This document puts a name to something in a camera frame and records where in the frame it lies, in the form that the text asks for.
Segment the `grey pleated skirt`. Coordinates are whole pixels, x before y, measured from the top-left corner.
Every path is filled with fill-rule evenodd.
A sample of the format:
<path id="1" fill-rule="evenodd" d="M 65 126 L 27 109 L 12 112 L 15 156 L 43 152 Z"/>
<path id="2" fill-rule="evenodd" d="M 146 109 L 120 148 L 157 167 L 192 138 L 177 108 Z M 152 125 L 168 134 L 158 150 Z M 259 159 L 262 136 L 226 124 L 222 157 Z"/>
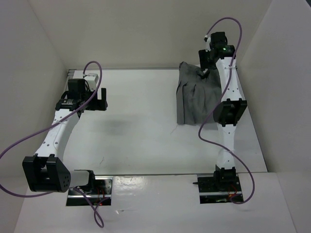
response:
<path id="1" fill-rule="evenodd" d="M 181 62 L 176 89 L 176 123 L 201 125 L 220 99 L 222 90 L 218 70 L 207 79 L 197 75 L 200 67 Z"/>

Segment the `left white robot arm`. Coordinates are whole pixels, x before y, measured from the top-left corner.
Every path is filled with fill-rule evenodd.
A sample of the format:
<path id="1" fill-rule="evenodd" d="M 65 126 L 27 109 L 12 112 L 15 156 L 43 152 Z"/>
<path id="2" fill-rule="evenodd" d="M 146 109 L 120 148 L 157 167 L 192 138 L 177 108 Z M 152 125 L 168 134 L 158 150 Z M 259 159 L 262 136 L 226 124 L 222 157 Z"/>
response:
<path id="1" fill-rule="evenodd" d="M 22 162 L 31 191 L 66 192 L 69 189 L 71 174 L 63 164 L 63 157 L 72 130 L 85 110 L 107 109 L 106 89 L 101 89 L 101 98 L 95 91 L 98 82 L 97 74 L 68 81 L 68 89 L 55 107 L 53 123 L 56 126 L 49 129 L 35 154 L 26 156 Z"/>

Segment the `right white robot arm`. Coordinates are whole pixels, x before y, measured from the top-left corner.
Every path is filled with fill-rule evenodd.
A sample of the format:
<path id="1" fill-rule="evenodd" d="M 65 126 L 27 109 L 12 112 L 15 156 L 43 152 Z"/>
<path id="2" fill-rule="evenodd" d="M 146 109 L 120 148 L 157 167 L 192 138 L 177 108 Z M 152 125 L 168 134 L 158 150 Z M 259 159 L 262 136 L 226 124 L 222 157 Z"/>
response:
<path id="1" fill-rule="evenodd" d="M 243 115 L 247 102 L 238 88 L 235 47 L 229 45 L 224 32 L 212 33 L 205 37 L 206 48 L 199 51 L 200 67 L 204 78 L 213 70 L 219 73 L 221 100 L 213 111 L 213 119 L 222 137 L 215 171 L 212 177 L 199 178 L 202 192 L 225 192 L 238 181 L 234 157 L 234 136 L 238 121 Z"/>

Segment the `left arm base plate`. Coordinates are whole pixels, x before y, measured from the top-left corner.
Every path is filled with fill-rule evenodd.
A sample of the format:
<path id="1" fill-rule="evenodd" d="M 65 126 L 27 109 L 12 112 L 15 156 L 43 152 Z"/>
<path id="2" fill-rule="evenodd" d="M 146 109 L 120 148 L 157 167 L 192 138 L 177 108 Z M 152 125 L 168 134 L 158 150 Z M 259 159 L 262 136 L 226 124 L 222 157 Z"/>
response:
<path id="1" fill-rule="evenodd" d="M 80 187 L 80 190 L 86 195 L 91 204 L 96 207 L 110 206 L 112 199 L 113 177 L 112 176 L 95 176 L 92 186 Z M 66 206 L 88 206 L 89 203 L 77 191 L 70 189 L 67 195 Z"/>

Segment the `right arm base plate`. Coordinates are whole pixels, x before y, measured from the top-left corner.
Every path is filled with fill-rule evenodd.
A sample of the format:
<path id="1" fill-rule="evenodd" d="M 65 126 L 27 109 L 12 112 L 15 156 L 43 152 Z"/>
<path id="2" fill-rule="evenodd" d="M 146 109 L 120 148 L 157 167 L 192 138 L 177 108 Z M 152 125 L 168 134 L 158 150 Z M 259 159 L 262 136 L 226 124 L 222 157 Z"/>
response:
<path id="1" fill-rule="evenodd" d="M 233 181 L 222 182 L 217 181 L 214 175 L 199 174 L 193 184 L 198 187 L 200 204 L 244 201 L 238 176 Z"/>

